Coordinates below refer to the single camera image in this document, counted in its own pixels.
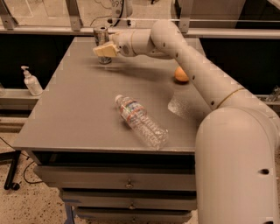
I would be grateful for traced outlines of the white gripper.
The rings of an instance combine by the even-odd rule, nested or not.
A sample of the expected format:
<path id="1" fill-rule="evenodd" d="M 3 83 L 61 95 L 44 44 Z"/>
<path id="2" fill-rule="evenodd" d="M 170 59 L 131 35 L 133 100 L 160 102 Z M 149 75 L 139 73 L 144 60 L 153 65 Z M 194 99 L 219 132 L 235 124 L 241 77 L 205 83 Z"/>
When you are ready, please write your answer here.
<path id="1" fill-rule="evenodd" d="M 93 52 L 98 57 L 116 57 L 118 53 L 125 57 L 134 57 L 132 47 L 132 31 L 117 32 L 110 34 L 109 42 L 98 45 Z"/>

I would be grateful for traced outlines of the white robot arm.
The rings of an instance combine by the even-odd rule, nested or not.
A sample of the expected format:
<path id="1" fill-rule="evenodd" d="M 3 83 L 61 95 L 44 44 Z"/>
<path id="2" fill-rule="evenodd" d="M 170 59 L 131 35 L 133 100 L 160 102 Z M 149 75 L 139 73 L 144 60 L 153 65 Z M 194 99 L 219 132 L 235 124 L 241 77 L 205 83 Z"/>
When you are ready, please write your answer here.
<path id="1" fill-rule="evenodd" d="M 168 20 L 149 30 L 115 33 L 94 53 L 169 56 L 210 107 L 195 143 L 199 224 L 279 224 L 280 119 L 269 106 L 190 46 Z"/>

